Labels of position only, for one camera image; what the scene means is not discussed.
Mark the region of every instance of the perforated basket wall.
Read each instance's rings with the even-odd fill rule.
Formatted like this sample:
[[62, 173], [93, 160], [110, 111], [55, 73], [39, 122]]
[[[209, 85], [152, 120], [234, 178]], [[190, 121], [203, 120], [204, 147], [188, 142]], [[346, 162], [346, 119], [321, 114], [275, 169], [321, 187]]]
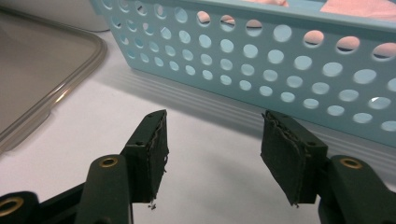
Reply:
[[396, 147], [394, 24], [225, 2], [93, 0], [134, 69]]

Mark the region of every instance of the white table surface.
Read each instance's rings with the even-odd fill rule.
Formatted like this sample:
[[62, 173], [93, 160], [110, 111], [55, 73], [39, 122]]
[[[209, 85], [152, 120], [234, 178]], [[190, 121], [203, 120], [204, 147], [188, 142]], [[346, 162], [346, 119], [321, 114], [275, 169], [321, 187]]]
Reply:
[[167, 173], [135, 223], [319, 223], [318, 205], [289, 205], [260, 157], [262, 109], [132, 70], [110, 32], [102, 65], [15, 149], [0, 156], [0, 195], [41, 202], [85, 181], [93, 160], [119, 154], [141, 119], [166, 109]]

